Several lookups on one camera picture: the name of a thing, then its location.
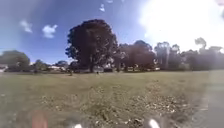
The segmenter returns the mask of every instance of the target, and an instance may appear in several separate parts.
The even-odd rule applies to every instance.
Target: park
[[[216,109],[223,94],[223,48],[207,48],[202,37],[195,39],[200,49],[188,51],[167,41],[154,48],[143,40],[118,43],[109,24],[94,19],[71,28],[67,44],[71,63],[31,64],[17,50],[0,55],[0,127],[29,128],[38,113],[54,128],[77,122],[141,128],[149,118],[166,128],[188,128],[206,117],[208,99],[212,112],[223,110]]]

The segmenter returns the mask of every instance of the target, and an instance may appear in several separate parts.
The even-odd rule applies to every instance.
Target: sunlight
[[[222,10],[214,0],[149,0],[139,22],[154,45],[168,41],[181,50],[198,49],[194,40],[203,37],[209,46],[224,46]]]

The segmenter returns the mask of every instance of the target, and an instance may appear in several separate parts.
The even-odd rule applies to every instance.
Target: white cloud
[[[113,0],[106,0],[107,3],[111,4],[113,3],[114,1]]]
[[[105,12],[104,4],[101,4],[99,9],[100,11]]]
[[[54,33],[56,32],[57,27],[58,27],[57,25],[54,25],[52,27],[50,25],[45,25],[44,28],[42,29],[44,37],[54,38]]]
[[[28,33],[32,33],[33,32],[32,29],[31,29],[32,28],[32,24],[28,23],[26,20],[20,21],[19,24],[20,24],[20,26],[23,27],[25,32],[28,32]]]

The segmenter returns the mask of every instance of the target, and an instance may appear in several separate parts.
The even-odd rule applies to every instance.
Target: sky
[[[69,60],[69,30],[85,20],[104,19],[119,43],[168,41],[182,50],[224,47],[222,0],[0,0],[0,53],[25,52],[31,62]]]

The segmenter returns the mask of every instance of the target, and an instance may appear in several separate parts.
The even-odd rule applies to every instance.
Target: grass field
[[[223,75],[223,71],[1,74],[0,127],[30,128],[35,110],[44,113],[50,128],[77,120],[98,128],[141,127],[150,117],[180,125],[198,110],[206,86],[224,83]]]

